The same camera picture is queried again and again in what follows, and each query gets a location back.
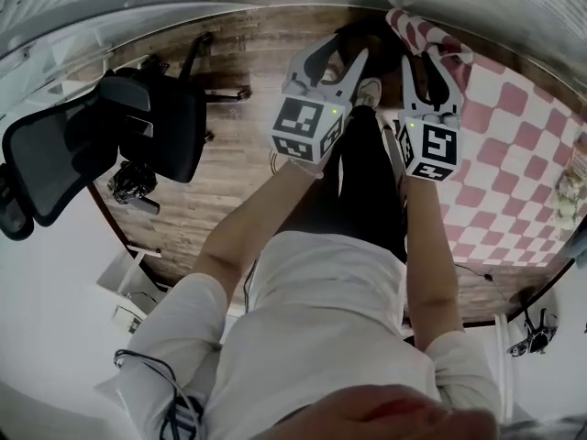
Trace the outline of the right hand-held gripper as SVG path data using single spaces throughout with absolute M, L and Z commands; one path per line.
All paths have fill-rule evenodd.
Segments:
M 402 90 L 404 112 L 398 115 L 397 141 L 408 176 L 431 182 L 450 179 L 461 166 L 461 132 L 456 121 L 429 120 L 434 112 L 458 115 L 461 92 L 455 79 L 441 60 L 424 53 L 427 96 L 419 92 L 415 66 L 410 56 L 402 57 Z M 408 115 L 425 115 L 413 117 Z

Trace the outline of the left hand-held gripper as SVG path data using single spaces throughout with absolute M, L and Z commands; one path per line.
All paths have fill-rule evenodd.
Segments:
M 342 66 L 335 53 L 338 45 L 339 34 L 330 34 L 299 51 L 290 63 L 269 141 L 292 160 L 322 162 L 343 134 L 369 51 L 363 49 Z

